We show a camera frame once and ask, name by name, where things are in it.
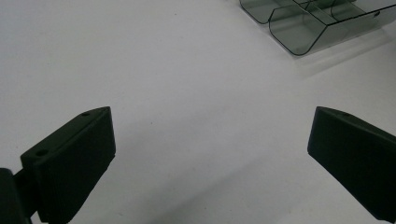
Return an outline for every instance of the white desk surface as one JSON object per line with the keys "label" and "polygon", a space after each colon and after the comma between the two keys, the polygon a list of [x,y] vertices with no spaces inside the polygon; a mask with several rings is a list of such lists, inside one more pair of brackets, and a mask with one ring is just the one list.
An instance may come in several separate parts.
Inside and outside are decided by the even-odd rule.
{"label": "white desk surface", "polygon": [[306,147],[318,105],[396,134],[396,22],[303,58],[237,0],[6,1],[0,34],[1,167],[112,108],[72,224],[381,223]]}

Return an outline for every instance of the plastic compartment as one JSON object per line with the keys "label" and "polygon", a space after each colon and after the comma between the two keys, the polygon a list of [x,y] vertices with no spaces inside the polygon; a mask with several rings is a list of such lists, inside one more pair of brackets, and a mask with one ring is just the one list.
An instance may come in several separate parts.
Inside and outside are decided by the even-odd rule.
{"label": "plastic compartment", "polygon": [[241,5],[259,23],[269,22],[274,38],[295,55],[329,47],[396,19],[396,0],[285,2],[241,0]]}

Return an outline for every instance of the screw hole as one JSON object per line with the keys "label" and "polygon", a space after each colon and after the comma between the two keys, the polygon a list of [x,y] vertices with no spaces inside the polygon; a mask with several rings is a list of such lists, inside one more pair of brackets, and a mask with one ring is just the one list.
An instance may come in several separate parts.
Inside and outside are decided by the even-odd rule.
{"label": "screw hole", "polygon": [[47,155],[48,153],[49,153],[49,151],[48,151],[48,150],[46,150],[46,149],[43,149],[43,150],[39,150],[39,151],[37,151],[36,155],[37,155],[37,157],[42,157],[42,156],[45,156],[45,155]]}

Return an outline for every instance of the black plastic part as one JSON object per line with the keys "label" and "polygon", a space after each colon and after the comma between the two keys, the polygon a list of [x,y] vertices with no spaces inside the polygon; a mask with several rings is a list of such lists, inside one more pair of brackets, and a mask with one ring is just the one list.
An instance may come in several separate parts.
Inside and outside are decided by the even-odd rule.
{"label": "black plastic part", "polygon": [[0,223],[27,224],[20,195],[11,171],[0,168]]}
{"label": "black plastic part", "polygon": [[16,175],[0,169],[0,223],[68,223],[108,165],[116,145],[110,107],[84,112],[21,155]]}
{"label": "black plastic part", "polygon": [[318,107],[308,153],[375,218],[396,221],[396,137],[348,113]]}

